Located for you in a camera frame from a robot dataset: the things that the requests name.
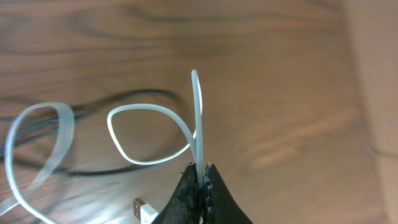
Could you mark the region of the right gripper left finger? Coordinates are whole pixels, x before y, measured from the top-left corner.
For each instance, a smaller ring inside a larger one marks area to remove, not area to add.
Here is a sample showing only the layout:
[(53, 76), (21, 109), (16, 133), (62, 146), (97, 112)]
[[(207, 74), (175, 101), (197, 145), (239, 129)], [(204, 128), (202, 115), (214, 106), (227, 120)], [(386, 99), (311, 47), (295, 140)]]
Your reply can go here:
[(200, 207), (196, 165), (190, 163), (164, 209), (152, 224), (199, 224)]

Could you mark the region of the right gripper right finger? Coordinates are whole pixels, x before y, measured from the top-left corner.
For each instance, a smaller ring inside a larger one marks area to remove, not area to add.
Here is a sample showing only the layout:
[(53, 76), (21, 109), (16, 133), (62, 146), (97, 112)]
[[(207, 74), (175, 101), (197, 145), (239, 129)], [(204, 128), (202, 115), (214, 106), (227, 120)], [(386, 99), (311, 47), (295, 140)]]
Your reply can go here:
[(205, 184), (205, 223), (253, 224), (235, 202), (218, 169), (212, 163), (206, 165)]

